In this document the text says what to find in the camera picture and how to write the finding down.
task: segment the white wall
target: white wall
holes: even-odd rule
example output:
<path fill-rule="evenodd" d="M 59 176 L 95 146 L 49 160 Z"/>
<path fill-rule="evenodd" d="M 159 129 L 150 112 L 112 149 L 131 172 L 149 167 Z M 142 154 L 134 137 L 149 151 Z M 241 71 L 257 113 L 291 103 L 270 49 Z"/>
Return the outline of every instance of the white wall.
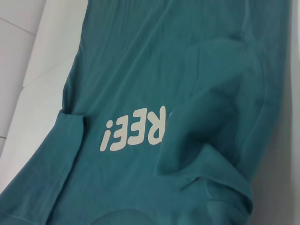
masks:
<path fill-rule="evenodd" d="M 255 210 L 252 225 L 300 225 L 298 4 L 298 0 L 292 0 L 291 36 L 281 116 L 253 183 Z"/>
<path fill-rule="evenodd" d="M 0 0 L 0 156 L 45 0 Z"/>

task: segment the teal t-shirt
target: teal t-shirt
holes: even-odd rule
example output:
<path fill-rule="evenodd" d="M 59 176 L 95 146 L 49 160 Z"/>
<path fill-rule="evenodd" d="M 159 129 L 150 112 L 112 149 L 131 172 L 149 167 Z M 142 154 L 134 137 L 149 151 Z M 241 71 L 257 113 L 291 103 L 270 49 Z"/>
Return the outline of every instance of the teal t-shirt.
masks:
<path fill-rule="evenodd" d="M 1 225 L 243 225 L 278 115 L 286 0 L 89 0 L 63 106 Z"/>

